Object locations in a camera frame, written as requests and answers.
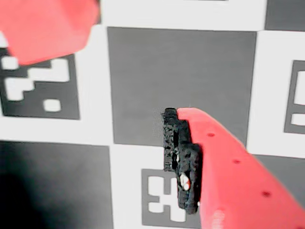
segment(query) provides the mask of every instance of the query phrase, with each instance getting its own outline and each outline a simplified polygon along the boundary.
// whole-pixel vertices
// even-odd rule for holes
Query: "white square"
[[[1,67],[3,70],[16,70],[19,68],[18,60],[14,56],[4,56],[1,58]]]
[[[46,99],[43,101],[43,108],[47,112],[61,111],[61,102],[58,99]]]
[[[305,60],[305,33],[258,33],[247,149],[252,154],[305,158],[305,135],[285,133],[293,60]]]
[[[104,0],[108,26],[260,31],[266,0]]]
[[[81,119],[8,117],[0,110],[0,126],[5,130],[0,131],[2,140],[113,144],[108,42],[104,26],[92,27],[86,47],[75,54],[75,63]]]
[[[163,170],[163,148],[112,145],[110,147],[110,168],[114,228],[168,229],[168,227],[142,225],[141,170]]]

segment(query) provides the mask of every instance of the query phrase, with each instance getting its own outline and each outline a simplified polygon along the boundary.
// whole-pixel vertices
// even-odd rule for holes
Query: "black foam object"
[[[163,115],[164,125],[164,171],[175,172],[178,187],[178,205],[187,214],[194,214],[198,209],[201,193],[202,149],[193,144],[188,122],[179,120],[174,108],[166,108]],[[180,175],[185,174],[190,180],[190,188],[184,190]]]

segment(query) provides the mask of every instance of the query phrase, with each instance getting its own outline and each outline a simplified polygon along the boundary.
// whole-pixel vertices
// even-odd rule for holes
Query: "gray square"
[[[161,112],[197,107],[246,143],[255,32],[108,28],[114,141],[162,146]]]
[[[305,31],[305,1],[268,0],[265,29]]]
[[[40,215],[40,219],[31,215],[31,222],[23,222],[22,226],[40,221],[40,227],[33,228],[113,228],[108,147],[0,142],[0,151],[1,182],[24,186],[22,192],[10,188],[12,185],[2,186],[7,188],[6,194],[1,195],[7,201],[2,208],[8,216],[21,222],[23,217],[29,220],[25,215],[31,209],[36,211],[33,215]],[[29,196],[28,201],[14,205],[12,215],[11,203],[18,195],[23,195],[21,200]]]

